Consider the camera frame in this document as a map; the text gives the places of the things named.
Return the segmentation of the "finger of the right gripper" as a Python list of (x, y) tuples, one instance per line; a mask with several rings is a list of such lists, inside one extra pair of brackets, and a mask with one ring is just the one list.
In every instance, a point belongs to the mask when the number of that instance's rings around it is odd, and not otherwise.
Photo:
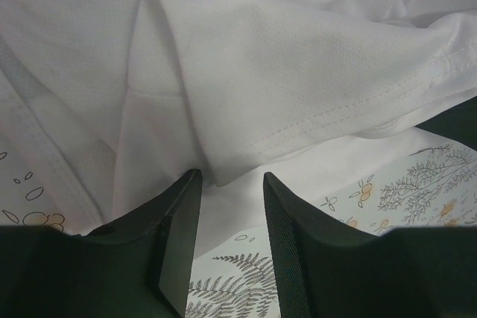
[(417, 128), (460, 142), (468, 147), (475, 147), (477, 145), (476, 98), (418, 124)]

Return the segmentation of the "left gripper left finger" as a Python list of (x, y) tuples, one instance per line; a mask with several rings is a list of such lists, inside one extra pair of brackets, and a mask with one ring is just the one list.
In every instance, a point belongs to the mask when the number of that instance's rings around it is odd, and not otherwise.
[(202, 174), (88, 235), (1, 228), (3, 317), (184, 317)]

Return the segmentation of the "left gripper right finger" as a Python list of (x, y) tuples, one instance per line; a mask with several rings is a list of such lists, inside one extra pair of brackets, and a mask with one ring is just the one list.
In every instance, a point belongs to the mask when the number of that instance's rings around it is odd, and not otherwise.
[(476, 229), (354, 229), (263, 179), (283, 317), (474, 317)]

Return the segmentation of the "white t shirt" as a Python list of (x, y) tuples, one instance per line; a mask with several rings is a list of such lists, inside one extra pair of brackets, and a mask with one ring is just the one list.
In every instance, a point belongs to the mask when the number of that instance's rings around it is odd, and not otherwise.
[(1, 135), (66, 231), (476, 93), (476, 0), (1, 0)]

